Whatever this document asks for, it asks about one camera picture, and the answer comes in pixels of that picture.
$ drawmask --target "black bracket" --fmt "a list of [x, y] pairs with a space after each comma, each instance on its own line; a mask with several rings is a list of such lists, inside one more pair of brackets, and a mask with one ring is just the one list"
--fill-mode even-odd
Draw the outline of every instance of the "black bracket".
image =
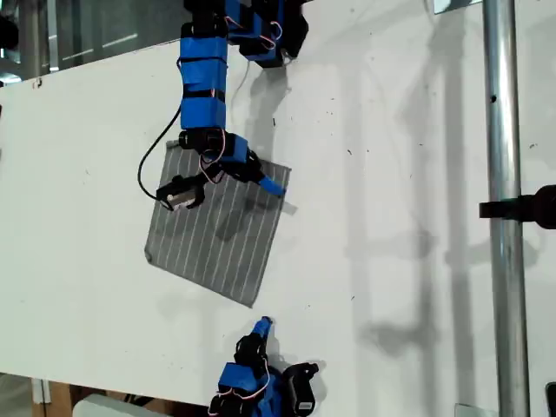
[[[214, 179], [222, 172], [219, 164], [209, 166], [205, 172]], [[162, 202], [166, 209], [174, 211], [186, 207], [194, 209], [205, 201], [204, 186], [209, 181], [207, 175], [197, 174], [183, 178], [176, 175], [172, 181], [156, 191], [156, 200]]]
[[545, 229], [556, 229], [556, 185], [546, 185], [535, 195], [520, 195], [502, 202], [482, 202], [481, 219], [536, 222]]

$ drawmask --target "silver pole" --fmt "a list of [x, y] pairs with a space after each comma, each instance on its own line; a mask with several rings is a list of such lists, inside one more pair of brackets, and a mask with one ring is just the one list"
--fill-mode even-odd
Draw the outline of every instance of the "silver pole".
[[[514, 0], [483, 1], [488, 181], [493, 202], [521, 194]], [[521, 224], [491, 220], [500, 417], [529, 417]]]

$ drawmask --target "floor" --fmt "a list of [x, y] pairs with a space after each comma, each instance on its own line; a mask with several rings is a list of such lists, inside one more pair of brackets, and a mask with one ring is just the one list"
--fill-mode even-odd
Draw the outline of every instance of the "floor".
[[0, 415], [3, 417], [32, 417], [29, 378], [0, 374]]
[[[46, 406], [33, 404], [29, 378], [0, 374], [0, 416], [71, 417], [75, 404], [91, 394], [107, 395], [122, 401], [135, 398], [134, 395], [71, 386], [60, 382], [50, 382], [49, 386], [51, 403]], [[207, 414], [206, 407], [161, 399], [151, 400], [144, 407], [174, 417], [197, 417], [201, 415], [204, 417]]]

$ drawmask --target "glass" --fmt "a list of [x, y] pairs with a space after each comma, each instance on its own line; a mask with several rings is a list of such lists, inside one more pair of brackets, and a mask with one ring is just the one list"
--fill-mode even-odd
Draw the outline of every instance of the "glass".
[[51, 67], [65, 70], [178, 39], [190, 19], [183, 0], [50, 0]]
[[0, 0], [0, 13], [19, 29], [0, 50], [4, 83], [178, 39], [191, 18], [183, 0]]

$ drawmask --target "black cable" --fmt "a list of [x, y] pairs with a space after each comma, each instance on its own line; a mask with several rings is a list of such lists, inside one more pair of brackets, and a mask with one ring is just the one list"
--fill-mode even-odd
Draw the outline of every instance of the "black cable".
[[[177, 65], [177, 68], [179, 70], [182, 69], [182, 67], [180, 66], [180, 60], [179, 59], [175, 62], [175, 65]], [[147, 160], [147, 158], [149, 157], [150, 153], [156, 147], [156, 145], [162, 140], [164, 135], [166, 135], [168, 133], [168, 131], [170, 130], [172, 125], [175, 123], [175, 121], [177, 120], [177, 117], [180, 115], [181, 112], [182, 112], [182, 105], [180, 104], [180, 107], [178, 107], [174, 117], [172, 117], [172, 120], [170, 121], [170, 123], [168, 123], [168, 126], [166, 126], [166, 128], [162, 131], [162, 133], [156, 138], [155, 142], [152, 145], [150, 145], [149, 150], [145, 153], [141, 162], [139, 162], [139, 169], [137, 170], [137, 182], [139, 182], [139, 187], [141, 187], [141, 190], [142, 190], [143, 193], [145, 193], [145, 195], [147, 195], [148, 197], [152, 198], [155, 201], [158, 201], [158, 199], [154, 195], [150, 194], [150, 192], [148, 192], [147, 189], [142, 185], [142, 180], [141, 180], [142, 166], [145, 163], [145, 161]], [[167, 210], [171, 209], [171, 208], [166, 207], [165, 204], [163, 204], [163, 207]]]

